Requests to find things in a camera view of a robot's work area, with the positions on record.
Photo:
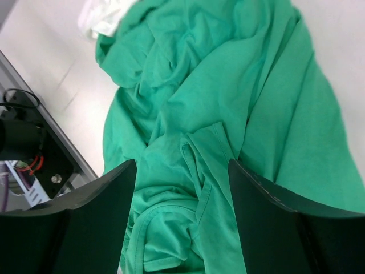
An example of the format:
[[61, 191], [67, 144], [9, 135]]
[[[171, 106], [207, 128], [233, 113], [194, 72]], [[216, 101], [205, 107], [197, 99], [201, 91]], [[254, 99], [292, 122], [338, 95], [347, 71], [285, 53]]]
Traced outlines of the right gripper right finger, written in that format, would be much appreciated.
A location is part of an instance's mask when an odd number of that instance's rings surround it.
[[247, 273], [363, 273], [364, 215], [330, 207], [229, 162]]

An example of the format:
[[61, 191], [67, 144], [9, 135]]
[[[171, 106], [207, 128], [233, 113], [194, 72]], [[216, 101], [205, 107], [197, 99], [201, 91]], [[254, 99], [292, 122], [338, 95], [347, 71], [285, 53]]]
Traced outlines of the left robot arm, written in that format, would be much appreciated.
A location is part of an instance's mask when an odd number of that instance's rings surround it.
[[14, 161], [26, 189], [39, 183], [53, 199], [74, 178], [75, 162], [39, 111], [32, 93], [9, 88], [1, 99], [1, 160]]

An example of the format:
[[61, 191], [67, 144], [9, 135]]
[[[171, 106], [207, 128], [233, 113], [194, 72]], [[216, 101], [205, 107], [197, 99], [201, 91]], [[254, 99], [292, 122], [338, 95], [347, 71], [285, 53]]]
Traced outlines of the green tank top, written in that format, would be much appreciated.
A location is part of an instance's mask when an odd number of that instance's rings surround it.
[[245, 273], [230, 159], [364, 212], [338, 103], [289, 1], [140, 1], [98, 37], [96, 61], [118, 85], [105, 170], [137, 164], [124, 273]]

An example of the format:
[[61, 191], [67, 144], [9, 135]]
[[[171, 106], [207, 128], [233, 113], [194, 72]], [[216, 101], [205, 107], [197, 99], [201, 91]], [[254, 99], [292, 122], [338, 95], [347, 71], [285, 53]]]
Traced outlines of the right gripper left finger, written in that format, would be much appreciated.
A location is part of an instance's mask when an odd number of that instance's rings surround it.
[[1, 214], [2, 273], [116, 273], [136, 163], [26, 211]]

